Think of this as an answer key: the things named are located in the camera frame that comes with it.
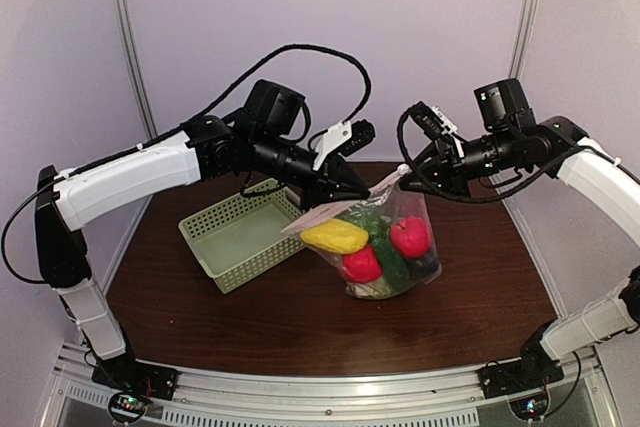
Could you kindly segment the red toy apple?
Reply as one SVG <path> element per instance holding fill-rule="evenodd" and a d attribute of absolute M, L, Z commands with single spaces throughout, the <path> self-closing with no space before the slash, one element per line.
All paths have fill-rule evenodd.
<path fill-rule="evenodd" d="M 431 234 L 422 218 L 410 216 L 391 226 L 390 241 L 402 257 L 416 259 L 429 251 Z"/>

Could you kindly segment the yellow toy corn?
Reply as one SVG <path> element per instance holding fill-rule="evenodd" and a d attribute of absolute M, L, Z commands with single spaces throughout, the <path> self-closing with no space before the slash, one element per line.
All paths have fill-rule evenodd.
<path fill-rule="evenodd" d="M 300 233 L 301 240 L 316 249 L 347 255 L 362 250 L 369 240 L 369 233 L 352 223 L 330 219 Z"/>

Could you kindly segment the purple toy eggplant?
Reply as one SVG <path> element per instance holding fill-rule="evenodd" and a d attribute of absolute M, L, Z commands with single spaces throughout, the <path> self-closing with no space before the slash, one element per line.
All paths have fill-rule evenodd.
<path fill-rule="evenodd" d="M 428 254 L 416 259 L 406 259 L 405 265 L 412 281 L 427 282 L 437 278 L 442 271 L 437 254 Z"/>

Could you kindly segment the red toy strawberry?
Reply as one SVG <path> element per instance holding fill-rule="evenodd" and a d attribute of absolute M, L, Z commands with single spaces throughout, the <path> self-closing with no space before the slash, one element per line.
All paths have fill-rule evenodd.
<path fill-rule="evenodd" d="M 343 274 L 350 281 L 366 284 L 382 276 L 382 268 L 370 244 L 361 250 L 342 256 Z"/>

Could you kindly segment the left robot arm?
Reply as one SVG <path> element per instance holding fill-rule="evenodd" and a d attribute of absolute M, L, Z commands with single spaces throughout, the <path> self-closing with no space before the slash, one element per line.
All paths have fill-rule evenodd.
<path fill-rule="evenodd" d="M 302 94 L 259 80 L 244 105 L 222 118 L 197 116 L 163 140 L 92 165 L 41 170 L 35 206 L 40 274 L 121 390 L 137 389 L 144 371 L 130 358 L 125 335 L 92 278 L 82 228 L 139 199 L 227 173 L 259 172 L 296 186 L 302 209 L 368 198 L 369 189 L 345 158 L 373 141 L 373 124 L 339 122 L 307 150 L 287 137 L 298 114 L 307 110 Z"/>

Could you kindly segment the white toy cauliflower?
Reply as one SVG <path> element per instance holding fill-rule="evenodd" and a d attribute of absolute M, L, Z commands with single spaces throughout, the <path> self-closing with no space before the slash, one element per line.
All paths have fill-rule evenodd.
<path fill-rule="evenodd" d="M 359 299 L 386 299 L 395 295 L 384 277 L 368 283 L 349 283 L 348 288 L 350 294 Z"/>

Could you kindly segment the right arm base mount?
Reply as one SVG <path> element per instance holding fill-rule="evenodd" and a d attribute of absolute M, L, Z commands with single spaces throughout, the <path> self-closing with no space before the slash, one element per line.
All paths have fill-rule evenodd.
<path fill-rule="evenodd" d="M 502 363 L 490 361 L 477 371 L 477 375 L 486 399 L 543 388 L 564 379 L 557 361 L 534 355 L 523 355 Z"/>

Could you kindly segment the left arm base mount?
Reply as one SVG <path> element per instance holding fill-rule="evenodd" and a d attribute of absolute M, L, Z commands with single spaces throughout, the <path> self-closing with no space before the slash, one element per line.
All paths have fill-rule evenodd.
<path fill-rule="evenodd" d="M 179 375 L 174 368 L 140 362 L 127 355 L 98 359 L 96 363 L 91 376 L 94 383 L 145 398 L 173 399 Z"/>

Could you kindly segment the clear zip top bag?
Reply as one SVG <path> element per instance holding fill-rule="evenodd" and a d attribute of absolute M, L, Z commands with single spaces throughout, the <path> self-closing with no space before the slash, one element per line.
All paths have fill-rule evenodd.
<path fill-rule="evenodd" d="M 388 299 L 442 273 L 424 196 L 400 189 L 402 164 L 366 200 L 311 209 L 282 229 L 319 254 L 345 281 L 348 295 Z"/>

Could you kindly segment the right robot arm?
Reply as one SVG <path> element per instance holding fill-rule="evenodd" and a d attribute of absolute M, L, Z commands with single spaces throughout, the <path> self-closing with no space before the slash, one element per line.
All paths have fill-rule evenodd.
<path fill-rule="evenodd" d="M 439 108 L 418 102 L 396 135 L 409 174 L 405 191 L 482 205 L 507 199 L 547 175 L 582 194 L 633 241 L 639 240 L 639 180 L 566 117 L 539 122 L 520 81 L 475 90 L 485 135 L 465 141 Z M 519 387 L 535 387 L 557 361 L 639 328 L 639 271 L 582 310 L 539 328 L 513 366 Z"/>

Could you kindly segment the green toy cucumber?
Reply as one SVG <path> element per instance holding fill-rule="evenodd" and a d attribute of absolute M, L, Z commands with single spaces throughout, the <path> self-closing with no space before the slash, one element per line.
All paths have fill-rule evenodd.
<path fill-rule="evenodd" d="M 393 248 L 388 238 L 376 237 L 371 242 L 382 268 L 383 277 L 392 289 L 401 293 L 411 287 L 408 269 L 404 259 Z"/>

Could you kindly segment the green toy bell pepper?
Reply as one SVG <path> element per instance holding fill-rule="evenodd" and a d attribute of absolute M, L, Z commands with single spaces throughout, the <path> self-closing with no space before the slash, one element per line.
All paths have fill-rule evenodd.
<path fill-rule="evenodd" d="M 392 225 L 392 218 L 376 213 L 352 215 L 349 222 L 366 230 L 370 237 L 387 237 Z"/>

